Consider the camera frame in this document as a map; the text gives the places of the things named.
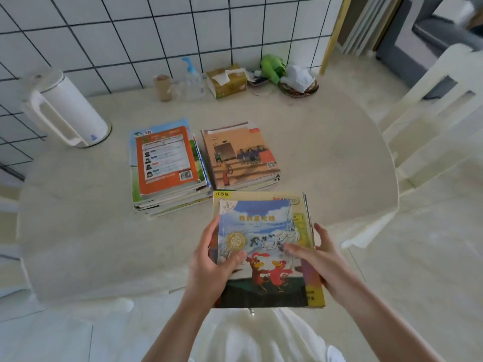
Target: book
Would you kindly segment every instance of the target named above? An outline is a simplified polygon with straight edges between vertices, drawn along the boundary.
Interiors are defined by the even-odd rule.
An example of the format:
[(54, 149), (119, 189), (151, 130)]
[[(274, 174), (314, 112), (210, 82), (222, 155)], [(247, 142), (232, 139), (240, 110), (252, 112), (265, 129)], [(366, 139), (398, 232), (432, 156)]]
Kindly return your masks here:
[(314, 249), (303, 193), (215, 191), (213, 215), (220, 214), (210, 258), (221, 264), (245, 250), (214, 307), (324, 307), (319, 274), (305, 260), (284, 251), (284, 243)]
[(213, 193), (186, 118), (132, 131), (130, 167), (133, 205), (141, 213), (166, 214)]
[(278, 164), (254, 123), (203, 130), (202, 137), (218, 190), (243, 189), (280, 178)]

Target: person's right hand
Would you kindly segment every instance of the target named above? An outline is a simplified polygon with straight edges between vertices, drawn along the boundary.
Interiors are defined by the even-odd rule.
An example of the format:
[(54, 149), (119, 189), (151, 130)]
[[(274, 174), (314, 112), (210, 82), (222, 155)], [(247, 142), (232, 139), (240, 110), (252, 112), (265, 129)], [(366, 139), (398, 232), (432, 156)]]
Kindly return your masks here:
[(360, 284), (359, 277), (351, 270), (347, 261), (337, 250), (329, 233), (319, 224), (314, 225), (319, 233), (321, 245), (316, 250), (307, 249), (296, 244), (284, 244), (290, 254), (305, 259), (324, 279), (324, 286), (335, 301), (342, 306), (351, 299), (354, 287)]

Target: clear plastic bottle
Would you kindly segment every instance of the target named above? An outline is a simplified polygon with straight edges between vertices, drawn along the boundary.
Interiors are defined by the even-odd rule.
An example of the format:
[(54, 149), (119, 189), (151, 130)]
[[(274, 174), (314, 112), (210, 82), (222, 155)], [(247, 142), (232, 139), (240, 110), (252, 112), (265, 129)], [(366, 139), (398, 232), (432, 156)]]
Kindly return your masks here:
[(182, 82), (183, 93), (181, 98), (183, 100), (202, 99), (206, 94), (205, 82), (202, 76), (195, 70), (189, 57), (183, 57), (182, 60), (188, 63), (188, 70)]

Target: gold round sticker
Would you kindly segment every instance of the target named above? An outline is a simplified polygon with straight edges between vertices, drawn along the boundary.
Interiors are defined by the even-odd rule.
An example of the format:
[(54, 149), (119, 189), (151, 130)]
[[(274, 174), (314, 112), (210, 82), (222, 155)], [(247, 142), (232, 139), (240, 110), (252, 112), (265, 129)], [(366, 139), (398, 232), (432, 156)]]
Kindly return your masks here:
[(226, 246), (232, 251), (242, 250), (245, 245), (246, 239), (242, 233), (231, 233), (226, 237)]

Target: barcode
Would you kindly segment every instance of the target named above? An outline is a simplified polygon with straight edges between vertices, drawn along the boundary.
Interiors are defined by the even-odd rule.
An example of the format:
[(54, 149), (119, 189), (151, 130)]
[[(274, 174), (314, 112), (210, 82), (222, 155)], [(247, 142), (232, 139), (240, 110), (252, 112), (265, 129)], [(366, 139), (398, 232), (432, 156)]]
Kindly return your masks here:
[(187, 179), (191, 179), (192, 177), (193, 177), (193, 174), (191, 174), (191, 170), (183, 171), (180, 173), (180, 180), (187, 180)]

